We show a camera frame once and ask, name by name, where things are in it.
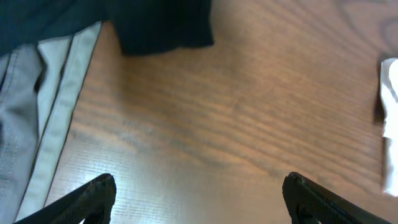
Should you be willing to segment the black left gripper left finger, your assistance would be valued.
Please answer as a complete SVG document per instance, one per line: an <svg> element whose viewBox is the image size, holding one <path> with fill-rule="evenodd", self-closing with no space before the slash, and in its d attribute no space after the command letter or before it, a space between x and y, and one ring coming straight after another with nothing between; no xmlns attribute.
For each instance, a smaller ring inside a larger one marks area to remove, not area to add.
<svg viewBox="0 0 398 224"><path fill-rule="evenodd" d="M111 174L101 174L15 224L109 224L116 199Z"/></svg>

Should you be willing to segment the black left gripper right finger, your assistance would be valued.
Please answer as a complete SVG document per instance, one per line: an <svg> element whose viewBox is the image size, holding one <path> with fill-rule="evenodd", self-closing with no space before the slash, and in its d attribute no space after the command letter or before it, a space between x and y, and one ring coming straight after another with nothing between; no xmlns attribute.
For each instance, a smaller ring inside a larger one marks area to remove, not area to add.
<svg viewBox="0 0 398 224"><path fill-rule="evenodd" d="M285 177L282 194L292 224L391 224L298 172Z"/></svg>

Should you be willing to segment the white t-shirt with green logo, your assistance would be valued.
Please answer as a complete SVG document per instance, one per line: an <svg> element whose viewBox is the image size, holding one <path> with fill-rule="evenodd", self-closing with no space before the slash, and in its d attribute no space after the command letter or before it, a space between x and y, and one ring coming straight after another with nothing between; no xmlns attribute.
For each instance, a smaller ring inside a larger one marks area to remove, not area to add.
<svg viewBox="0 0 398 224"><path fill-rule="evenodd" d="M385 113L383 192L397 197L397 58L381 63L380 98Z"/></svg>

